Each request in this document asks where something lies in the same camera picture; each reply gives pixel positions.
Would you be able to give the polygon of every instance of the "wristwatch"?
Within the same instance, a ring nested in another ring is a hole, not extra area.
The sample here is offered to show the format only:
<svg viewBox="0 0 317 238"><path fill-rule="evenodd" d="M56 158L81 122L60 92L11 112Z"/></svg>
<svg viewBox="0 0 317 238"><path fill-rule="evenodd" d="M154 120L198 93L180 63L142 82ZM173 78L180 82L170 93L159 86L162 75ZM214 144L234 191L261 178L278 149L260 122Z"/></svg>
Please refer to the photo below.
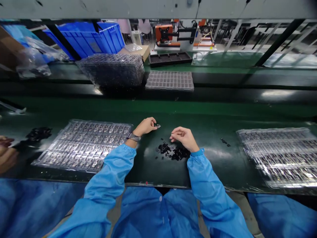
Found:
<svg viewBox="0 0 317 238"><path fill-rule="evenodd" d="M131 140L134 140L136 142L139 142L141 137L136 136L135 134L132 133L132 131L130 131L129 134L127 135L126 139L131 139Z"/></svg>

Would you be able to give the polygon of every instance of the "person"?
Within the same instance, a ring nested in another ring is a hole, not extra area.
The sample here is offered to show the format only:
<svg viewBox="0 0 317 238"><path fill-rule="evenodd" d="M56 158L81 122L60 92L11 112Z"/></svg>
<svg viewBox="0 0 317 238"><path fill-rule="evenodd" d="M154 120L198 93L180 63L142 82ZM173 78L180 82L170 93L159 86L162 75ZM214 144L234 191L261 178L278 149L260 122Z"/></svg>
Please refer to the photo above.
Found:
<svg viewBox="0 0 317 238"><path fill-rule="evenodd" d="M153 117L144 119L133 134L141 137L156 130L154 123ZM191 152L187 167L192 190L171 189L162 196L154 187L127 186L124 192L124 178L133 166L137 146L128 139L108 154L71 217L50 237L106 237L111 228L107 213L123 192L121 216L112 237L202 237L196 199L212 237L252 237L240 208L226 194L190 129L177 127L170 139Z"/></svg>
<svg viewBox="0 0 317 238"><path fill-rule="evenodd" d="M285 195L247 193L247 196L264 237L317 237L317 211Z"/></svg>
<svg viewBox="0 0 317 238"><path fill-rule="evenodd" d="M19 163L13 139L0 136L0 176ZM0 237L41 238L84 194L85 184L0 178Z"/></svg>

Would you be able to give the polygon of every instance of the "hand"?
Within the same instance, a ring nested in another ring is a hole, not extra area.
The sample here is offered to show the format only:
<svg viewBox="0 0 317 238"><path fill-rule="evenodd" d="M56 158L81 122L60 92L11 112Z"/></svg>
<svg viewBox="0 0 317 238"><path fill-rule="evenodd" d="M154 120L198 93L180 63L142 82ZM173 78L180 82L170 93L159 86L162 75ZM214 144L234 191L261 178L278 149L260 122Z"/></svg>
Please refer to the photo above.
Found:
<svg viewBox="0 0 317 238"><path fill-rule="evenodd" d="M11 142L13 142L14 139L10 139L4 136L0 136L0 145L4 146L4 147L9 147L11 146Z"/></svg>
<svg viewBox="0 0 317 238"><path fill-rule="evenodd" d="M156 120L153 117L145 118L133 131L133 134L140 137L151 131L157 130L157 127L154 126L154 123L156 123Z"/></svg>
<svg viewBox="0 0 317 238"><path fill-rule="evenodd" d="M12 139L0 139L0 174L7 172L17 162L17 150L5 146L11 144L12 141Z"/></svg>
<svg viewBox="0 0 317 238"><path fill-rule="evenodd" d="M199 151L199 147L190 129L177 127L172 131L171 142L180 141L191 153Z"/></svg>

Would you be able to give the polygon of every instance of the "blue storage bin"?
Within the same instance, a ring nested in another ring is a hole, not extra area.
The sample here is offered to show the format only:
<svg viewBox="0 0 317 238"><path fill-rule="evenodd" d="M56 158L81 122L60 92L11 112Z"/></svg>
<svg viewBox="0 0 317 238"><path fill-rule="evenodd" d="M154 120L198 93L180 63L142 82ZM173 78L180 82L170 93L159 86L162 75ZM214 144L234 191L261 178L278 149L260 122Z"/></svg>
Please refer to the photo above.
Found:
<svg viewBox="0 0 317 238"><path fill-rule="evenodd" d="M86 58L95 53L118 53L124 47L119 24L115 22L99 22L98 25L102 28L99 33L95 31L93 24L89 22L67 23L57 26L57 28L81 58ZM74 60L49 29L44 30L44 32L59 45L71 60Z"/></svg>

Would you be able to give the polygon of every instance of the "green workbench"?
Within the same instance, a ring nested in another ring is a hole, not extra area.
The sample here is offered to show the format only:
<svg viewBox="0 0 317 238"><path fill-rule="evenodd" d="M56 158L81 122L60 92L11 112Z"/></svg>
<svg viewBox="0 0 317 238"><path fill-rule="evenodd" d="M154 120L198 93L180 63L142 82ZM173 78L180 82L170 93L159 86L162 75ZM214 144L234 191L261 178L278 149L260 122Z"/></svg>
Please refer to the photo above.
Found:
<svg viewBox="0 0 317 238"><path fill-rule="evenodd" d="M265 187L259 172L249 161L236 131L252 128L308 127L317 135L310 119L317 106L270 105L257 103L214 103L189 101L112 100L105 98L4 97L27 107L24 115L13 115L1 109L0 134L16 140L23 166L11 175L23 179L88 182L90 173L35 167L30 162L50 145L70 119L132 123L134 126L153 116L161 125L145 135L137 148L134 166L127 184L189 188L186 160L175 161L158 154L161 138L170 144L169 136L177 126L190 128L197 144L205 148L215 173L227 190L316 195L314 189L271 189ZM19 143L37 127L52 128L52 136L40 143ZM225 139L231 146L222 143Z"/></svg>

